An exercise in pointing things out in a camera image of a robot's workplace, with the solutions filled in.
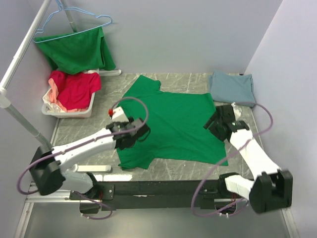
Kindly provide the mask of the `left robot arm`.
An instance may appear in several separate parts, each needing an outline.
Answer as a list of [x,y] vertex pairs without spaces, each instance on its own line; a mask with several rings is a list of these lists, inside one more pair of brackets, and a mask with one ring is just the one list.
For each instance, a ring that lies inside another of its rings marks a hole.
[[129,118],[125,122],[112,122],[90,136],[51,150],[39,147],[32,160],[36,165],[29,170],[38,193],[46,196],[64,189],[79,192],[87,199],[96,198],[101,185],[94,175],[75,172],[71,168],[98,153],[131,148],[150,131],[141,118]]

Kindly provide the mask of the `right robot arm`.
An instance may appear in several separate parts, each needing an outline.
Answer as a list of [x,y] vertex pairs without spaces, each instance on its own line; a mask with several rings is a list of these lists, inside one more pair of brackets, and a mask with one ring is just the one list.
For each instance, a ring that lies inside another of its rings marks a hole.
[[235,104],[217,106],[204,125],[217,139],[238,150],[252,173],[252,180],[237,173],[220,175],[217,192],[228,198],[233,193],[247,199],[253,210],[265,213],[292,204],[293,176],[282,170],[257,143],[248,124],[241,120]]

